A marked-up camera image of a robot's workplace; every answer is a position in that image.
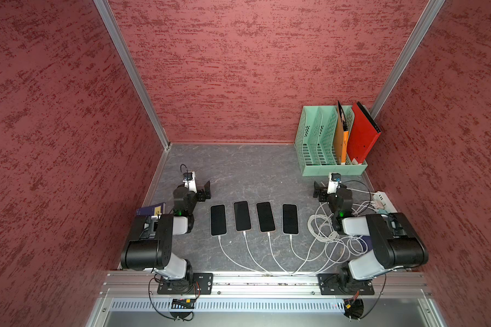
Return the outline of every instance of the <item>red wire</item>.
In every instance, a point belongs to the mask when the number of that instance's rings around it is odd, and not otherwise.
[[[196,299],[198,300],[198,298],[200,297],[200,293],[202,293],[202,289],[200,288],[200,284],[198,284],[197,281],[195,283],[198,286],[198,295],[196,296]]]
[[[347,299],[347,300],[344,300],[344,302],[345,302],[345,301],[347,301],[347,304],[350,304],[350,303],[349,303],[349,301],[353,300],[353,303],[354,303],[354,302],[357,300],[357,297],[358,297],[359,295],[360,295],[360,291],[357,291],[357,292],[355,293],[355,295],[354,295],[352,298]]]

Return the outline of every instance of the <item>orange folder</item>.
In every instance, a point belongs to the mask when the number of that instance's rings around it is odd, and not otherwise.
[[[342,106],[340,105],[340,101],[338,101],[338,120],[337,120],[337,128],[334,131],[333,138],[333,148],[334,153],[337,157],[337,164],[345,165],[346,157],[347,157],[347,140],[349,139],[349,130],[347,128],[346,116],[342,110]]]

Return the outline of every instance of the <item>smartphone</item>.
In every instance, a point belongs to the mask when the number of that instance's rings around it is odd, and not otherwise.
[[[224,235],[227,233],[226,206],[216,205],[210,208],[211,236]]]
[[[249,216],[249,204],[247,201],[238,201],[233,203],[235,210],[236,231],[248,231],[251,229],[251,217]]]
[[[284,234],[298,234],[298,210],[296,205],[282,205],[282,232]]]
[[[256,214],[258,215],[258,224],[260,231],[263,233],[275,231],[275,219],[270,202],[259,202],[256,204]]]

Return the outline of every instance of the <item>metal plate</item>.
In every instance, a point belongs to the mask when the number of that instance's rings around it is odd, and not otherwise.
[[[326,280],[327,278],[329,278],[333,275],[336,275],[336,274],[318,274],[317,275],[318,284],[320,285],[323,280]],[[345,296],[354,295],[354,293],[353,294],[346,294],[346,293],[342,292],[338,286],[332,286],[332,285],[338,285],[337,283],[333,283],[333,282],[329,281],[327,284],[329,284],[329,287],[326,285],[320,286],[320,293],[322,295],[345,295]],[[359,289],[360,295],[374,295],[375,294],[375,291],[373,289],[373,283],[370,280],[363,281],[362,284],[363,284],[363,286],[360,287],[360,289]]]
[[[193,295],[195,297],[198,295],[200,292],[201,295],[210,295],[211,290],[212,290],[212,285],[213,285],[213,274],[209,272],[196,272],[193,274],[193,282],[197,282],[198,285],[200,285],[200,288],[198,288],[197,284],[195,283],[195,289],[189,291],[189,293],[178,293],[173,288],[168,288],[166,285],[160,285],[158,286],[157,294],[163,294],[163,295],[183,295],[183,296],[189,296]]]

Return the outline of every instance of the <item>vent slot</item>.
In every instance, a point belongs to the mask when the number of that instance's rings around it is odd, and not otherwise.
[[[153,299],[158,311],[170,310],[172,299]],[[154,311],[149,299],[115,298],[111,311]],[[338,299],[242,299],[200,298],[195,308],[172,311],[194,312],[336,312],[344,313],[343,301]]]

